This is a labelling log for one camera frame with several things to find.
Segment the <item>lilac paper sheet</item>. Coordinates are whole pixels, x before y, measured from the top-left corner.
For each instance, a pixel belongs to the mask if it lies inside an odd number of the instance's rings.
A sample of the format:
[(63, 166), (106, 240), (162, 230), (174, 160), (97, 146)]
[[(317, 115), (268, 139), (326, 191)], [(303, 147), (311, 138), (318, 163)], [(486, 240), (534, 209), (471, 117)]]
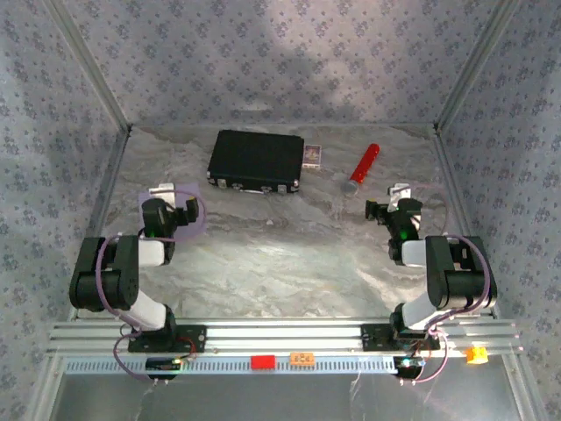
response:
[[(185, 208), (185, 202), (190, 198), (188, 193), (195, 193), (198, 204), (199, 204), (199, 216), (195, 223), (185, 226), (179, 226), (174, 233), (174, 237), (178, 241), (183, 241), (187, 239), (192, 239), (193, 237), (203, 233), (207, 228), (207, 221), (206, 221), (206, 210), (205, 204), (202, 201), (202, 194), (199, 188), (199, 184), (197, 182), (189, 182), (189, 183), (174, 183), (175, 186), (175, 195), (165, 195), (165, 196), (155, 196), (159, 198), (165, 199), (168, 203), (175, 205), (176, 208), (182, 207)], [(142, 219), (142, 210), (141, 205), (144, 201), (152, 198), (148, 192), (148, 190), (141, 191), (138, 193), (138, 214), (139, 214), (139, 227), (143, 227), (143, 219)]]

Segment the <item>grey metal sheet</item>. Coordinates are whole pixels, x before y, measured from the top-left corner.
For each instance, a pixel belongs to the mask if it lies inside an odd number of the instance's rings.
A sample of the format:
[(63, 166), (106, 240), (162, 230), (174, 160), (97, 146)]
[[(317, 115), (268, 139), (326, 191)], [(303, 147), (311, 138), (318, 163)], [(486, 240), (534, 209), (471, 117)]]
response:
[(68, 375), (50, 421), (520, 421), (502, 367), (392, 375), (196, 375), (152, 386)]

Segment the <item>red glitter microphone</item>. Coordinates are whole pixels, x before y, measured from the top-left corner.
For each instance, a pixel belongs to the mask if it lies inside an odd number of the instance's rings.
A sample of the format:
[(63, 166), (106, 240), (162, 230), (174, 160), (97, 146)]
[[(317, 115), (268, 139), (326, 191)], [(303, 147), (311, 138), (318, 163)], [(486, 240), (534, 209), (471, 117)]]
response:
[(363, 184), (372, 164), (380, 153), (380, 146), (372, 143), (366, 149), (350, 178), (342, 185), (342, 191), (347, 196), (354, 196)]

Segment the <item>black hard case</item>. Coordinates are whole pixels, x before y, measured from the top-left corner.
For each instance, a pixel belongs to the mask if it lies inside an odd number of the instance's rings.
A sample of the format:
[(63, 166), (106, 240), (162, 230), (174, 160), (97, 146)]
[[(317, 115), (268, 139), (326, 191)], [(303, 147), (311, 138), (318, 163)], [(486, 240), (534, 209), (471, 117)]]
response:
[(220, 189), (293, 194), (299, 191), (304, 139), (295, 135), (222, 130), (207, 168)]

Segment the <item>aluminium frame bar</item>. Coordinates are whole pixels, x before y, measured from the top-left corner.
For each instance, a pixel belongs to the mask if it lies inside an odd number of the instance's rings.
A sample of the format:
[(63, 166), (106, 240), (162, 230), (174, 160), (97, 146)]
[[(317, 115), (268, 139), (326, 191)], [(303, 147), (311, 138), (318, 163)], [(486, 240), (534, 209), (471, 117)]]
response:
[(460, 184), (455, 174), (452, 160), (446, 151), (446, 145), (442, 140), (440, 131), (436, 124), (431, 124), (430, 130), (437, 151), (437, 157), (443, 171), (444, 184), (448, 192), (450, 201), (448, 208), (454, 224), (453, 233), (461, 233), (469, 236), (477, 235), (472, 228), (472, 222), (469, 218)]
[(98, 237), (103, 232), (109, 212), (110, 200), (119, 174), (119, 168), (124, 157), (124, 151), (126, 149), (128, 139), (131, 137), (131, 129), (132, 125), (127, 125), (127, 127), (116, 137), (115, 144), (109, 155), (107, 168), (102, 176), (100, 189), (96, 196), (89, 225), (85, 232), (86, 237)]
[(97, 64), (94, 55), (89, 51), (85, 39), (82, 37), (65, 4), (62, 0), (42, 0), (42, 2), (112, 121), (120, 131), (130, 131), (130, 123), (110, 90), (101, 68)]
[(25, 421), (49, 421), (64, 375), (63, 358), (50, 355), (43, 362), (26, 412)]
[(502, 360), (521, 421), (549, 421), (527, 357), (511, 353)]
[(438, 135), (442, 135), (450, 127), (521, 1), (497, 0), (435, 121)]

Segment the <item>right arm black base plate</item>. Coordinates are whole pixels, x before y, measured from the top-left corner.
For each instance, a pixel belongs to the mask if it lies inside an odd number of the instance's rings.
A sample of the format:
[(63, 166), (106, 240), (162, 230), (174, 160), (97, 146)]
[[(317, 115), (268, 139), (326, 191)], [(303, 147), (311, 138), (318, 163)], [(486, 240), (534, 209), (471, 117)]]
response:
[(439, 339), (431, 337), (426, 331), (406, 328), (399, 332), (389, 323), (361, 325), (360, 338), (364, 351), (413, 352), (440, 350)]

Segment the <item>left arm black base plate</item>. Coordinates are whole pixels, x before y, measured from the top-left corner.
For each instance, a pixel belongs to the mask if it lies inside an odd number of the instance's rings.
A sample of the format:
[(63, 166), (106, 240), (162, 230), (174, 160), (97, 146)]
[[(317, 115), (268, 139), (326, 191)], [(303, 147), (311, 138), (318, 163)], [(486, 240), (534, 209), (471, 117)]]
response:
[(205, 325), (177, 325), (174, 331), (144, 332), (128, 345), (129, 353), (202, 353), (205, 349)]

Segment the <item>aluminium mounting rail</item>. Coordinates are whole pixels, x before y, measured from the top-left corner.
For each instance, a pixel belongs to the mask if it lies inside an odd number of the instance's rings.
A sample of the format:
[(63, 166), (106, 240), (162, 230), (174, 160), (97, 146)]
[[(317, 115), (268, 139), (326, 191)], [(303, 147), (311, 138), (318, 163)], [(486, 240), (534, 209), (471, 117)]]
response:
[[(360, 326), (382, 324), (380, 318), (181, 318), (181, 325), (205, 325), (207, 336), (201, 356), (249, 356), (292, 352), (316, 355), (399, 355), (404, 352), (368, 352), (362, 349)], [(523, 352), (520, 334), (512, 320), (490, 315), (458, 317), (441, 324), (440, 350), (418, 351), (421, 356), (448, 354), (462, 358), (472, 346), (483, 346), (490, 355)]]

